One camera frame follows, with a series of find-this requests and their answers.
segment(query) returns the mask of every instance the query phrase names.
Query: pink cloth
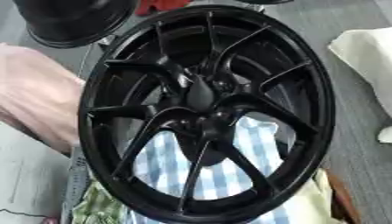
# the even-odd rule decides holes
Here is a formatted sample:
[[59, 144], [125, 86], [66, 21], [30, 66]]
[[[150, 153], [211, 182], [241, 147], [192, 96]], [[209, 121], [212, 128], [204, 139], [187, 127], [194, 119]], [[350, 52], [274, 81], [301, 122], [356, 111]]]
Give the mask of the pink cloth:
[[83, 86], [83, 80], [44, 54], [0, 44], [0, 120], [30, 130], [56, 151], [69, 152], [79, 142]]

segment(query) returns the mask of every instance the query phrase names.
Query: gray floor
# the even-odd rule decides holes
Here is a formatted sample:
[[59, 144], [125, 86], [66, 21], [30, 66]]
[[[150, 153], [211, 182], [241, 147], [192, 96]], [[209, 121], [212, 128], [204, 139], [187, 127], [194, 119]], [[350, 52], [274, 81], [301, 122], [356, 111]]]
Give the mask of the gray floor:
[[[24, 21], [10, 0], [1, 1], [0, 6], [0, 42], [38, 49], [79, 72], [87, 47], [61, 51], [43, 47], [28, 37]], [[380, 128], [392, 121], [376, 102], [370, 86], [326, 50], [327, 44], [345, 30], [391, 26], [392, 1], [296, 0], [270, 6], [267, 14], [299, 32], [332, 77], [338, 114], [326, 165], [346, 182], [364, 223], [392, 223], [392, 146], [375, 140]], [[87, 64], [87, 71], [93, 61]]]

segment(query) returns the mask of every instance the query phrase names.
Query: plaid cloth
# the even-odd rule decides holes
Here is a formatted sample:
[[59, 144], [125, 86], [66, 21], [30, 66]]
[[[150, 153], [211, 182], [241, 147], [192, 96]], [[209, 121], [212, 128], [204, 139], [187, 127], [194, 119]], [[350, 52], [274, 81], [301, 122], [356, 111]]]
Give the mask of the plaid cloth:
[[[235, 127], [234, 145], [265, 176], [269, 176], [281, 163], [273, 122], [260, 122], [243, 117]], [[136, 176], [147, 185], [162, 193], [179, 197], [185, 185], [190, 162], [181, 152], [175, 136], [171, 132], [156, 135], [135, 162]], [[194, 190], [196, 200], [214, 200], [241, 193], [252, 186], [243, 170], [231, 160], [203, 168]], [[124, 224], [158, 224], [134, 211], [125, 209]], [[288, 224], [289, 218], [284, 205], [263, 214], [252, 224]]]

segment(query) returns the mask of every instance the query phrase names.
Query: wheel rim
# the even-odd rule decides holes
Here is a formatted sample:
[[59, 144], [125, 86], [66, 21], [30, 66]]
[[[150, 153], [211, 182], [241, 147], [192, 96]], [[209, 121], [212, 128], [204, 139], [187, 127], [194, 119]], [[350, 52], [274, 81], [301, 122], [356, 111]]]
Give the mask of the wheel rim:
[[[246, 48], [274, 53], [277, 60], [263, 57], [264, 61], [258, 61], [261, 57], [244, 52]], [[249, 72], [255, 69], [264, 75]], [[248, 82], [238, 83], [238, 75]], [[300, 107], [285, 106], [270, 97], [270, 91], [288, 88], [286, 82], [304, 91], [295, 95], [299, 100], [292, 103]], [[131, 84], [122, 87], [120, 83]], [[158, 103], [142, 105], [156, 88], [162, 90]], [[253, 111], [275, 117], [296, 132], [290, 152], [283, 155], [284, 162], [268, 177], [230, 143], [230, 127]], [[115, 116], [146, 120], [122, 157], [113, 139]], [[326, 70], [295, 32], [251, 10], [200, 6], [147, 20], [119, 38], [89, 78], [79, 117], [80, 142], [87, 161], [105, 188], [125, 205], [159, 221], [222, 223], [248, 221], [268, 212], [312, 176], [331, 141], [334, 104]], [[192, 160], [191, 175], [181, 197], [158, 192], [132, 176], [130, 164], [159, 130], [170, 130], [178, 139], [188, 135], [192, 144], [186, 148], [213, 158], [205, 161], [187, 156]], [[231, 159], [248, 174], [252, 190], [224, 199], [193, 199], [200, 168], [222, 158]]]

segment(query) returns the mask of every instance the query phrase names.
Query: wire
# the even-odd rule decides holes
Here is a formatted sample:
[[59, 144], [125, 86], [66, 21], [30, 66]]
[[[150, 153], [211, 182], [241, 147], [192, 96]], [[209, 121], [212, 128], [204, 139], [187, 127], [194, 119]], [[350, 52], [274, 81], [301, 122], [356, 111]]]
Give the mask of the wire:
[[8, 213], [8, 214], [16, 214], [16, 215], [24, 215], [28, 217], [36, 217], [36, 218], [50, 218], [48, 216], [42, 215], [42, 214], [29, 214], [29, 213], [17, 213], [17, 212], [12, 212], [8, 209], [0, 209], [0, 213]]
[[83, 56], [83, 59], [81, 60], [81, 63], [80, 63], [80, 66], [79, 66], [79, 70], [78, 70], [78, 73], [77, 73], [77, 76], [78, 76], [79, 78], [82, 76], [83, 69], [84, 69], [84, 67], [85, 67], [85, 65], [86, 65], [88, 56], [90, 55], [91, 51], [93, 50], [93, 47], [94, 47], [94, 43], [93, 43], [93, 44], [90, 44], [90, 45], [88, 46], [88, 49], [86, 50], [86, 52], [85, 52], [85, 54], [84, 54], [84, 56]]

